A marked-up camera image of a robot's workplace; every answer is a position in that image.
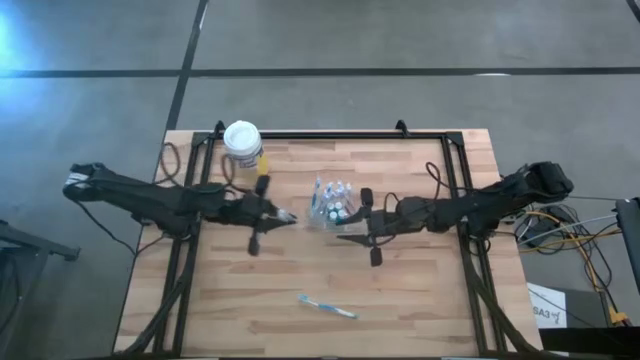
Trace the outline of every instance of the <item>concrete floor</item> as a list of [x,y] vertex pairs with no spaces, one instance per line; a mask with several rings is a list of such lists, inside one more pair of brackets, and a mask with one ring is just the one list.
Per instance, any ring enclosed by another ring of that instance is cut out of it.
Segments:
[[[179,69],[198,0],[0,0],[0,70]],[[640,66],[625,1],[211,0],[194,68]],[[16,358],[110,351],[131,256],[61,194],[74,162],[150,180],[177,78],[0,79],[0,218],[82,247],[52,258]],[[191,79],[178,129],[489,128],[500,170],[559,162],[576,195],[640,195],[640,76]],[[612,203],[573,200],[581,217]],[[90,206],[117,236],[139,226]],[[601,225],[595,224],[592,229]],[[640,322],[621,237],[601,242],[618,305]],[[522,257],[528,280],[590,289],[578,253]]]

